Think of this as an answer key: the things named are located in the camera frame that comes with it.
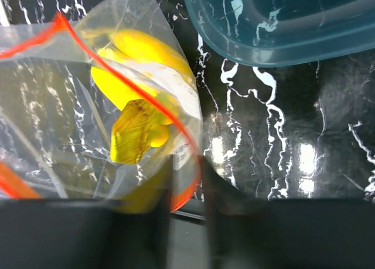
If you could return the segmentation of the clear zip bag orange zipper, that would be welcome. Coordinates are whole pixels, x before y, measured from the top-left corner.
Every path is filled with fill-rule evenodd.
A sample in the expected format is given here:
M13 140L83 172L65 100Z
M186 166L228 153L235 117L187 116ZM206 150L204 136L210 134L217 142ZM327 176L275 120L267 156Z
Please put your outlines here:
M120 111L90 70L107 69L87 29L171 30L157 0L1 0L1 192L11 198L123 199L154 176L110 159ZM177 188L172 173L172 196Z

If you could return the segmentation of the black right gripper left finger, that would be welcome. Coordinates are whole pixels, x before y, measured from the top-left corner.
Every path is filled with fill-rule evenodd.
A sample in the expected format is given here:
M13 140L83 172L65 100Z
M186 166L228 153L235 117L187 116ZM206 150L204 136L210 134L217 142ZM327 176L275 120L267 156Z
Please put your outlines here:
M1 200L1 267L165 268L172 173L121 200Z

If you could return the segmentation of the yellow toy banana bunch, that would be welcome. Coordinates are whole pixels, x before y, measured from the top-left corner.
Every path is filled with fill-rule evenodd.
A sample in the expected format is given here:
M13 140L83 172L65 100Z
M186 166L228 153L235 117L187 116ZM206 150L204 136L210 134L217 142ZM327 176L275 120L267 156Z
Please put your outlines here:
M172 155L178 183L171 208L180 209L200 176L202 114L196 80L176 36L136 27L87 29L81 36L139 88L134 91L99 65L90 70L95 85L120 111L111 129L110 159L150 169Z

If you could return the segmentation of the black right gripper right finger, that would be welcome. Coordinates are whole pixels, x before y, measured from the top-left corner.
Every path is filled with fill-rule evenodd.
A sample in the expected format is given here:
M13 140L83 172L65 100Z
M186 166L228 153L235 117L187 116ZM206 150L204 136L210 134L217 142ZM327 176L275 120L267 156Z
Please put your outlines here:
M374 267L374 204L249 199L201 163L211 268Z

